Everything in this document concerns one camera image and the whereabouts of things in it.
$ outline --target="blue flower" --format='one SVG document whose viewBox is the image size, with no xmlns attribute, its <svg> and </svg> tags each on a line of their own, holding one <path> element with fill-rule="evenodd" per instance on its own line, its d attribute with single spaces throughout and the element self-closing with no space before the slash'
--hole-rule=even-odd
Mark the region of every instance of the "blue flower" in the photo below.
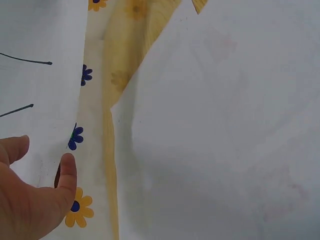
<svg viewBox="0 0 320 240">
<path fill-rule="evenodd" d="M 76 143 L 80 144 L 84 141 L 84 138 L 82 136 L 80 136 L 80 134 L 82 134 L 84 131 L 84 128 L 81 126 L 77 127 L 77 123 L 75 123 L 74 125 L 74 129 L 73 132 L 71 134 L 69 143 L 68 143 L 68 147 L 74 151 L 77 149 L 77 145 Z"/>
<path fill-rule="evenodd" d="M 93 72 L 92 69 L 90 68 L 87 69 L 87 65 L 83 64 L 81 86 L 86 85 L 86 81 L 90 81 L 92 79 L 92 76 L 90 75 L 92 72 Z"/>
</svg>

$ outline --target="wood grain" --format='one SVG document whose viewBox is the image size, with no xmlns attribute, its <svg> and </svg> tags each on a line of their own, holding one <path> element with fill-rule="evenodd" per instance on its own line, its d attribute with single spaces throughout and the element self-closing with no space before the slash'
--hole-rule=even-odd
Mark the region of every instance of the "wood grain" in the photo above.
<svg viewBox="0 0 320 240">
<path fill-rule="evenodd" d="M 192 3 L 198 15 L 201 13 L 202 9 L 207 4 L 207 2 L 208 0 L 192 0 Z"/>
</svg>

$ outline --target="black line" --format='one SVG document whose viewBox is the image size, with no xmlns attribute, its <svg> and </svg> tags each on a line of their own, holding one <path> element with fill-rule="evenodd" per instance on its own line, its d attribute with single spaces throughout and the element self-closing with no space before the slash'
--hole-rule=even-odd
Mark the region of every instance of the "black line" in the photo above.
<svg viewBox="0 0 320 240">
<path fill-rule="evenodd" d="M 20 107 L 20 108 L 18 108 L 16 110 L 9 111 L 9 112 L 7 112 L 5 114 L 0 115 L 0 118 L 4 117 L 4 116 L 7 116 L 9 114 L 13 114 L 13 113 L 19 112 L 19 111 L 24 110 L 24 109 L 33 108 L 33 106 L 34 106 L 33 104 L 29 104 L 28 106 Z"/>
<path fill-rule="evenodd" d="M 24 62 L 29 62 L 29 63 L 34 63 L 34 64 L 52 65 L 52 62 L 51 62 L 51 61 L 32 61 L 32 60 L 17 58 L 17 57 L 14 57 L 14 56 L 9 56 L 9 55 L 4 54 L 4 53 L 2 53 L 2 52 L 0 52 L 0 55 L 3 55 L 3 56 L 5 56 L 5 57 L 11 58 L 11 59 L 16 59 L 16 60 L 20 60 L 20 61 L 24 61 Z"/>
</svg>

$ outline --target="white paper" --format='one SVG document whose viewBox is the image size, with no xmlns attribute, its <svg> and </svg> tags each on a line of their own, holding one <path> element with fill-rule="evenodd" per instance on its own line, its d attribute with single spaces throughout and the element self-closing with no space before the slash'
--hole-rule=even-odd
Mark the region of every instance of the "white paper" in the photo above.
<svg viewBox="0 0 320 240">
<path fill-rule="evenodd" d="M 315 0 L 208 1 L 158 83 L 139 96 L 128 85 L 112 109 L 127 233 L 319 238 L 319 10 Z"/>
<path fill-rule="evenodd" d="M 0 3 L 0 138 L 30 137 L 29 153 L 12 168 L 27 183 L 52 186 L 76 120 L 87 0 Z"/>
</svg>

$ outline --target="floral tablecloth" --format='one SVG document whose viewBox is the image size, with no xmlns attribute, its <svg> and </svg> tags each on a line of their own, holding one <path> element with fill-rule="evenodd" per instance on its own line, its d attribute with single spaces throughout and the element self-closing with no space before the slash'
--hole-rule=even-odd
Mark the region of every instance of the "floral tablecloth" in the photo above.
<svg viewBox="0 0 320 240">
<path fill-rule="evenodd" d="M 185 1 L 197 13 L 207 2 Z M 115 138 L 122 136 L 115 136 L 110 108 L 180 3 L 89 0 L 78 114 L 67 146 L 78 188 L 70 212 L 45 239 L 119 239 Z"/>
</svg>

